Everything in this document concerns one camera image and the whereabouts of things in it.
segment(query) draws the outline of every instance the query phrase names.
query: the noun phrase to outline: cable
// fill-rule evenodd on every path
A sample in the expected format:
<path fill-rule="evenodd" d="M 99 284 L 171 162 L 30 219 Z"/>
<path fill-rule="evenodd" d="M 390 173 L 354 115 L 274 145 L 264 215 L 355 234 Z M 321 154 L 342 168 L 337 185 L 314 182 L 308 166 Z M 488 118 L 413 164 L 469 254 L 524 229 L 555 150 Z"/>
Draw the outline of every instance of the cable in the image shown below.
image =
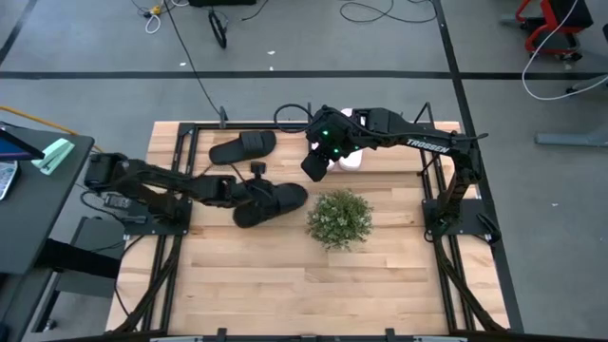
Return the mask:
<path fill-rule="evenodd" d="M 126 246 L 123 253 L 121 254 L 121 259 L 123 259 L 124 255 L 126 255 L 126 252 L 128 252 L 131 249 L 131 247 L 135 246 L 135 244 L 138 243 L 143 237 L 144 236 L 137 237 L 135 240 L 133 240 L 133 242 L 131 242 L 128 246 Z M 114 282 L 114 294 L 116 294 L 116 298 L 118 299 L 118 303 L 121 305 L 121 308 L 123 309 L 124 314 L 126 314 L 126 316 L 129 317 L 130 312 L 129 312 L 129 310 L 126 309 L 123 299 L 121 298 L 121 295 L 118 292 L 118 279 L 117 279 L 117 281 Z"/>
<path fill-rule="evenodd" d="M 255 186 L 253 184 L 248 184 L 247 181 L 243 178 L 243 176 L 240 174 L 240 172 L 238 172 L 238 169 L 235 167 L 234 164 L 230 164 L 230 166 L 232 166 L 232 168 L 235 170 L 235 172 L 237 173 L 238 177 L 240 178 L 240 180 L 243 182 L 243 185 L 245 186 L 245 188 L 250 187 L 253 189 L 256 189 L 257 191 L 261 192 L 262 194 L 264 194 L 267 198 L 269 198 L 270 200 L 273 200 L 273 196 L 271 194 L 268 193 L 268 191 Z"/>
<path fill-rule="evenodd" d="M 20 116 L 22 118 L 26 118 L 26 119 L 35 121 L 35 122 L 37 122 L 39 124 L 44 124 L 44 125 L 47 125 L 49 127 L 53 127 L 53 128 L 59 129 L 59 130 L 64 131 L 64 132 L 66 132 L 68 134 L 71 134 L 71 135 L 75 135 L 75 136 L 80 135 L 80 134 L 78 134 L 78 132 L 73 131 L 73 130 L 71 130 L 69 128 L 63 127 L 61 125 L 58 125 L 57 123 L 52 123 L 50 121 L 47 121 L 47 120 L 44 120 L 44 119 L 40 119 L 38 117 L 26 114 L 26 113 L 24 113 L 24 112 L 22 112 L 20 110 L 17 110 L 17 109 L 8 107 L 8 106 L 0 105 L 0 110 L 8 111 L 8 113 L 12 113 L 12 114 Z M 93 145 L 93 148 L 95 148 L 96 150 L 100 151 L 101 153 L 104 153 L 103 149 L 101 149 L 98 145 Z"/>
<path fill-rule="evenodd" d="M 135 329 L 137 323 L 140 321 L 140 319 L 142 319 L 143 312 L 150 306 L 150 303 L 161 288 L 161 285 L 164 280 L 167 279 L 169 274 L 173 272 L 177 267 L 179 255 L 178 250 L 179 248 L 176 248 L 176 245 L 174 244 L 173 248 L 171 248 L 171 252 L 169 252 L 169 256 L 164 261 L 164 264 L 162 265 L 157 277 L 148 286 L 148 289 L 146 290 L 145 294 L 143 294 L 142 299 L 140 300 L 136 308 L 133 310 L 132 313 L 129 314 L 123 324 L 118 326 L 111 333 L 128 333 Z"/>
<path fill-rule="evenodd" d="M 190 6 L 190 3 L 188 1 L 186 1 L 185 4 L 180 4 L 180 0 L 178 0 L 177 2 L 175 0 L 171 0 L 171 3 L 173 4 L 173 6 L 177 6 L 177 7 Z"/>
<path fill-rule="evenodd" d="M 266 6 L 266 4 L 268 4 L 268 1 L 269 1 L 269 0 L 266 0 L 266 1 L 265 1 L 265 2 L 262 4 L 262 6 L 260 6 L 260 7 L 259 7 L 259 9 L 257 9 L 257 12 L 256 12 L 256 13 L 254 13 L 254 15 L 252 15 L 252 16 L 248 16 L 248 17 L 246 17 L 246 18 L 240 18 L 240 21 L 247 21 L 247 20 L 251 20 L 251 19 L 254 19 L 255 17 L 257 17 L 257 15 L 258 15 L 258 14 L 259 14 L 259 13 L 260 13 L 262 10 L 264 10 L 264 7 Z"/>
<path fill-rule="evenodd" d="M 167 7 L 165 4 L 162 4 L 162 5 L 164 6 L 164 10 L 161 10 L 161 14 L 167 13 L 176 7 L 175 5 L 173 5 L 173 7 Z"/>
<path fill-rule="evenodd" d="M 133 4 L 133 6 L 135 6 L 135 7 L 137 8 L 138 14 L 139 14 L 140 12 L 141 12 L 142 14 L 144 14 L 144 13 L 147 13 L 147 12 L 149 12 L 149 11 L 150 11 L 150 9 L 149 9 L 149 8 L 145 8 L 145 7 L 142 7 L 142 6 L 138 5 L 138 4 L 135 2 L 135 0 L 131 0 L 131 3 Z"/>
<path fill-rule="evenodd" d="M 544 38 L 544 40 L 542 41 L 542 43 L 539 45 L 539 47 L 536 48 L 536 51 L 534 51 L 534 54 L 532 55 L 532 57 L 530 57 L 530 61 L 528 61 L 528 64 L 525 66 L 525 68 L 523 69 L 522 72 L 522 83 L 523 83 L 523 87 L 525 88 L 525 91 L 532 96 L 533 98 L 537 99 L 537 100 L 541 100 L 541 101 L 555 101 L 555 100 L 561 100 L 561 99 L 565 99 L 567 97 L 573 96 L 573 95 L 577 95 L 577 94 L 581 94 L 581 92 L 585 92 L 587 90 L 591 90 L 597 86 L 601 86 L 603 84 L 605 84 L 606 82 L 608 82 L 608 76 L 606 76 L 604 79 L 600 80 L 599 82 L 597 82 L 594 85 L 590 85 L 584 89 L 581 90 L 577 90 L 571 93 L 567 93 L 561 96 L 556 96 L 556 97 L 540 97 L 536 94 L 534 94 L 532 91 L 530 91 L 530 88 L 528 88 L 528 84 L 525 82 L 525 73 L 528 71 L 528 69 L 530 68 L 530 66 L 532 65 L 532 62 L 534 61 L 534 59 L 536 58 L 536 56 L 539 54 L 539 52 L 541 51 L 542 47 L 544 46 L 544 44 L 557 32 L 561 29 L 561 27 L 566 23 L 566 21 L 568 21 L 568 18 L 570 18 L 570 15 L 572 15 L 572 12 L 574 12 L 574 9 L 577 7 L 577 4 L 579 3 L 579 0 L 575 0 L 574 5 L 572 5 L 572 8 L 570 9 L 570 11 L 568 11 L 568 14 L 566 14 L 566 16 L 563 18 L 563 21 L 561 22 L 561 24 L 558 25 L 558 27 L 556 29 L 553 30 L 553 32 L 551 32 L 546 38 Z"/>
<path fill-rule="evenodd" d="M 157 20 L 157 22 L 159 23 L 156 28 L 154 29 L 150 29 L 150 24 L 154 21 Z M 150 16 L 150 18 L 148 18 L 148 22 L 145 24 L 145 33 L 147 34 L 154 34 L 156 33 L 159 29 L 161 29 L 161 18 L 156 15 L 156 14 L 152 14 L 152 16 Z"/>
<path fill-rule="evenodd" d="M 164 5 L 167 6 L 166 5 L 167 0 L 162 0 L 162 1 L 164 2 Z M 173 14 L 171 14 L 171 11 L 168 11 L 168 13 L 169 13 L 169 18 L 171 19 L 171 24 L 173 25 L 173 29 L 175 30 L 175 33 L 178 35 L 178 39 L 180 40 L 181 47 L 183 48 L 183 51 L 186 53 L 186 57 L 188 58 L 188 62 L 190 63 L 192 72 L 194 72 L 194 75 L 196 76 L 197 81 L 199 82 L 199 86 L 200 86 L 200 89 L 202 90 L 202 93 L 207 98 L 207 101 L 209 101 L 209 105 L 211 105 L 213 107 L 213 109 L 216 111 L 216 113 L 218 113 L 219 117 L 221 118 L 222 117 L 221 113 L 219 112 L 216 105 L 213 103 L 213 100 L 211 100 L 211 97 L 207 93 L 205 86 L 202 85 L 202 82 L 200 81 L 200 77 L 199 77 L 199 74 L 197 73 L 197 69 L 195 68 L 194 63 L 192 62 L 192 57 L 190 57 L 190 52 L 188 52 L 188 48 L 186 47 L 186 44 L 183 42 L 183 39 L 181 39 L 180 31 L 178 30 L 178 26 L 175 24 L 175 20 L 173 19 Z"/>
<path fill-rule="evenodd" d="M 310 123 L 307 124 L 303 128 L 297 128 L 297 129 L 285 129 L 284 127 L 281 127 L 281 125 L 278 124 L 278 113 L 280 113 L 280 111 L 283 110 L 283 109 L 285 109 L 285 108 L 297 108 L 297 109 L 302 110 L 308 116 L 308 119 L 309 119 Z M 303 132 L 303 131 L 307 130 L 308 127 L 311 126 L 311 124 L 314 124 L 314 122 L 312 122 L 312 120 L 313 120 L 313 114 L 311 114 L 311 112 L 308 111 L 307 108 L 305 108 L 305 107 L 303 107 L 302 105 L 299 105 L 299 104 L 284 104 L 284 105 L 280 106 L 279 108 L 276 109 L 275 115 L 274 115 L 273 119 L 275 121 L 276 127 L 281 132 L 283 132 L 283 133 L 299 133 L 299 132 Z"/>
<path fill-rule="evenodd" d="M 437 9 L 435 8 L 435 4 L 432 2 L 432 0 L 418 0 L 418 1 L 408 0 L 408 2 L 410 2 L 412 4 L 420 4 L 420 3 L 428 2 L 433 6 L 434 15 L 431 18 L 424 19 L 424 20 L 409 20 L 409 19 L 403 19 L 403 18 L 399 18 L 399 17 L 393 16 L 393 15 L 390 15 L 389 13 L 392 11 L 392 8 L 395 6 L 395 0 L 390 0 L 390 7 L 387 11 L 381 11 L 380 9 L 377 9 L 377 8 L 369 6 L 369 5 L 361 4 L 361 3 L 358 3 L 355 1 L 350 1 L 340 7 L 340 15 L 344 19 L 346 19 L 352 23 L 373 23 L 376 20 L 382 19 L 384 17 L 388 17 L 390 19 L 400 21 L 402 23 L 424 24 L 424 23 L 431 22 L 437 18 Z M 352 7 L 352 6 L 360 7 L 360 8 L 366 9 L 366 10 L 373 10 L 375 12 L 380 13 L 380 15 L 378 15 L 375 18 L 371 18 L 371 19 L 352 19 L 344 13 L 345 8 Z"/>
<path fill-rule="evenodd" d="M 98 211 L 100 213 L 108 214 L 111 217 L 113 217 L 115 220 L 117 220 L 118 222 L 120 222 L 121 224 L 123 224 L 123 221 L 121 220 L 121 218 L 119 218 L 116 214 L 114 214 L 114 213 L 112 213 L 110 211 L 107 211 L 107 210 L 95 207 L 95 206 L 87 203 L 86 200 L 85 200 L 85 196 L 89 195 L 89 194 L 95 194 L 95 192 L 92 191 L 92 190 L 87 190 L 87 191 L 84 191 L 84 193 L 80 194 L 80 202 L 82 204 L 84 204 L 85 206 L 87 206 L 87 207 L 89 207 L 89 208 L 91 208 L 91 209 L 93 209 L 95 211 Z"/>
<path fill-rule="evenodd" d="M 121 241 L 113 243 L 113 244 L 111 244 L 109 246 L 105 246 L 105 247 L 95 248 L 95 249 L 89 250 L 89 252 L 99 253 L 99 252 L 102 252 L 102 251 L 107 251 L 109 249 L 114 249 L 114 248 L 121 247 L 123 244 L 124 244 L 124 242 L 121 240 Z"/>

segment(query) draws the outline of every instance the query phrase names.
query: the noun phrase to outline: black metal frame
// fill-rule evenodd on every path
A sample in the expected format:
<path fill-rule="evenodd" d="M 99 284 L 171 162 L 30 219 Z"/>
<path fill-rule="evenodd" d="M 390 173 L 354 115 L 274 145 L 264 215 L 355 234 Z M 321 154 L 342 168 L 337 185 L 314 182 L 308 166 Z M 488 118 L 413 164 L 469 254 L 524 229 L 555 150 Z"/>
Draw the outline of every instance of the black metal frame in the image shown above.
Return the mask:
<path fill-rule="evenodd" d="M 421 115 L 425 112 L 425 110 L 427 111 L 427 114 L 428 114 L 429 123 L 421 123 L 421 124 L 425 124 L 425 125 L 428 125 L 429 127 L 434 128 L 434 119 L 433 119 L 430 104 L 425 104 L 425 106 L 421 110 L 420 114 L 417 116 L 416 122 L 420 119 Z M 288 128 L 288 129 L 289 128 L 303 128 L 306 125 L 307 125 L 307 123 L 305 123 L 305 122 L 282 123 L 281 124 L 281 126 L 284 126 L 285 128 Z M 233 123 L 230 121 L 226 121 L 226 122 L 222 122 L 220 124 L 218 124 L 218 123 L 180 123 L 180 128 L 178 130 L 178 132 L 179 132 L 178 138 L 176 140 L 175 153 L 173 156 L 173 163 L 171 165 L 172 170 L 176 170 L 176 171 L 178 170 L 180 161 L 181 161 L 181 151 L 183 149 L 184 140 L 185 140 L 186 136 L 190 136 L 190 147 L 188 150 L 185 173 L 192 175 L 192 172 L 193 172 L 194 166 L 195 166 L 195 157 L 196 157 L 196 153 L 197 153 L 197 144 L 198 144 L 198 140 L 199 140 L 199 134 L 203 130 L 206 130 L 206 129 L 207 130 L 208 129 L 243 130 L 243 129 L 278 129 L 278 127 L 276 126 L 275 123 L 271 123 L 271 122 L 268 122 L 268 123 Z M 437 184 L 439 185 L 440 191 L 444 191 L 447 188 L 447 186 L 446 186 L 445 176 L 443 173 L 443 168 L 441 166 L 441 161 L 439 158 L 435 158 L 435 156 L 433 156 L 432 161 L 427 163 L 426 153 L 423 151 L 421 151 L 421 160 L 422 160 L 423 167 L 424 166 L 427 167 L 427 168 L 423 169 L 423 171 L 419 174 L 422 176 L 422 183 L 423 183 L 423 187 L 425 189 L 425 197 L 426 197 L 426 200 L 433 200 L 432 187 L 431 187 L 431 182 L 430 182 L 430 177 L 429 177 L 429 172 L 428 172 L 428 166 L 430 166 L 431 164 L 433 165 L 435 175 L 437 178 Z M 165 239 L 166 239 L 166 237 L 159 237 L 159 242 L 157 243 L 157 249 L 156 249 L 156 252 L 154 255 L 154 264 L 152 267 L 153 272 L 150 277 L 150 281 L 153 281 L 153 279 L 156 277 L 156 273 L 158 272 L 158 270 L 161 267 Z M 181 239 L 182 239 L 182 237 L 174 237 L 174 248 L 179 249 L 181 247 Z M 456 236 L 450 235 L 450 236 L 448 236 L 448 242 L 449 242 L 449 249 L 451 252 L 452 260 L 454 262 L 454 267 L 455 267 L 457 273 L 459 274 L 459 276 L 462 279 L 465 279 L 465 273 L 464 273 L 462 258 L 461 258 L 461 254 L 460 254 L 460 247 L 458 244 L 458 239 Z M 501 249 L 498 252 L 493 250 L 493 254 L 495 254 L 495 253 L 504 253 L 504 249 Z M 444 307 L 446 310 L 447 327 L 448 327 L 448 330 L 450 331 L 450 333 L 457 332 L 457 331 L 459 331 L 459 329 L 457 327 L 456 314 L 454 312 L 452 293 L 449 288 L 449 280 L 448 280 L 446 273 L 441 269 L 439 264 L 437 266 L 438 266 L 437 268 L 438 268 L 438 272 L 439 272 L 439 281 L 440 281 L 440 285 L 441 285 L 442 297 L 443 297 L 443 301 L 444 301 Z M 508 265 L 505 263 L 501 264 L 501 263 L 497 262 L 496 269 L 497 269 L 497 273 L 509 274 Z M 161 326 L 160 326 L 161 330 L 163 330 L 163 331 L 168 331 L 168 328 L 169 328 L 171 306 L 173 303 L 173 293 L 175 292 L 176 278 L 177 278 L 177 268 L 167 278 L 167 286 L 166 286 L 166 292 L 165 292 L 165 297 L 164 297 L 163 306 L 162 306 L 162 316 L 161 316 Z M 501 287 L 512 289 L 513 284 L 512 283 L 508 283 L 508 284 L 501 283 Z M 462 302 L 463 309 L 464 309 L 465 329 L 467 331 L 474 331 L 475 330 L 475 321 L 473 318 L 473 313 L 462 298 L 461 298 L 461 302 Z M 152 317 L 153 304 L 154 303 L 152 303 L 152 305 L 148 309 L 148 312 L 144 316 L 144 321 L 143 321 L 143 325 L 142 325 L 143 331 L 150 329 L 150 321 L 151 321 L 151 317 Z M 505 301 L 505 307 L 508 307 L 508 306 L 509 306 L 509 303 L 507 303 Z M 509 311 L 507 309 L 507 314 L 509 316 L 509 320 L 511 320 L 511 315 L 513 314 L 513 310 Z M 515 315 L 516 315 L 516 317 L 514 317 L 514 318 L 516 321 L 521 320 L 520 316 L 519 316 L 519 312 L 516 312 Z M 280 336 L 280 339 L 284 339 L 286 337 L 287 336 Z M 383 341 L 387 340 L 387 338 L 385 336 L 377 336 L 377 337 L 366 336 L 364 339 L 365 340 L 374 340 L 376 338 L 382 338 Z"/>

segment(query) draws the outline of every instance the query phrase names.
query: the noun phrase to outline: wooden board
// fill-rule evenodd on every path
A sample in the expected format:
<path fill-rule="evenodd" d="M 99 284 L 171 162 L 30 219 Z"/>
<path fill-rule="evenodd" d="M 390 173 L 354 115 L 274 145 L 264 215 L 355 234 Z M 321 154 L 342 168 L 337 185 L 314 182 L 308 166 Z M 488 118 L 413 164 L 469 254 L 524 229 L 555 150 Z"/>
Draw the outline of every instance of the wooden board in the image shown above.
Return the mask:
<path fill-rule="evenodd" d="M 178 125 L 155 124 L 148 162 L 170 167 Z M 458 123 L 438 126 L 458 129 Z M 236 130 L 202 131 L 194 173 L 209 165 L 209 148 L 237 136 Z M 275 151 L 262 159 L 267 163 L 266 179 L 297 182 L 308 189 L 305 207 L 291 214 L 239 229 L 231 210 L 195 205 L 191 231 L 181 248 L 169 332 L 215 334 L 218 328 L 227 328 L 229 334 L 378 335 L 394 328 L 399 334 L 446 333 L 432 245 L 422 239 L 424 192 L 416 175 L 420 153 L 405 147 L 365 150 L 361 170 L 332 172 L 314 183 L 299 166 L 307 151 L 302 133 L 277 132 Z M 451 161 L 443 162 L 451 177 Z M 252 177 L 248 162 L 236 167 L 246 179 Z M 208 174 L 234 171 L 217 166 Z M 306 214 L 319 194 L 342 188 L 350 188 L 374 207 L 374 230 L 351 252 L 326 252 L 307 235 Z M 469 196 L 475 196 L 474 189 Z M 506 326 L 490 249 L 473 237 L 459 240 L 471 290 Z M 129 310 L 147 288 L 155 246 L 155 237 L 145 237 L 124 257 L 118 289 Z M 453 296 L 462 322 L 455 291 Z M 115 299 L 107 328 L 123 320 Z"/>

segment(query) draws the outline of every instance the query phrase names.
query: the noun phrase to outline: potted plant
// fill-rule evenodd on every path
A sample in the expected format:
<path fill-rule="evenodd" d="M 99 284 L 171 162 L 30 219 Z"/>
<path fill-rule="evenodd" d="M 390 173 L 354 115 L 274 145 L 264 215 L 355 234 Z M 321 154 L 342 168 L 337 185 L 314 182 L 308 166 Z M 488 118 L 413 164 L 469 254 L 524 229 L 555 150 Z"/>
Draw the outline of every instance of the potted plant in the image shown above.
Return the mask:
<path fill-rule="evenodd" d="M 371 233 L 371 210 L 370 204 L 351 190 L 323 194 L 308 213 L 308 233 L 326 250 L 350 250 L 351 242 L 364 242 Z"/>

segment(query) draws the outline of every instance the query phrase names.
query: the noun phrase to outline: slide sandal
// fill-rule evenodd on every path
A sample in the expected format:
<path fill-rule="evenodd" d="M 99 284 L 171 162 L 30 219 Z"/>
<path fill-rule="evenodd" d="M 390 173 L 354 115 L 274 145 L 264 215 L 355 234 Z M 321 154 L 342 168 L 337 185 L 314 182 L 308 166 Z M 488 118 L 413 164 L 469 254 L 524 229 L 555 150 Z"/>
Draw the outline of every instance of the slide sandal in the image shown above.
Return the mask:
<path fill-rule="evenodd" d="M 268 156 L 276 146 L 273 131 L 244 131 L 238 139 L 211 147 L 209 159 L 215 165 L 226 165 Z"/>
<path fill-rule="evenodd" d="M 257 206 L 251 201 L 235 208 L 232 218 L 240 228 L 251 228 L 269 219 L 292 212 L 301 207 L 308 199 L 308 192 L 302 186 L 294 183 L 277 185 L 273 192 L 274 203 Z"/>

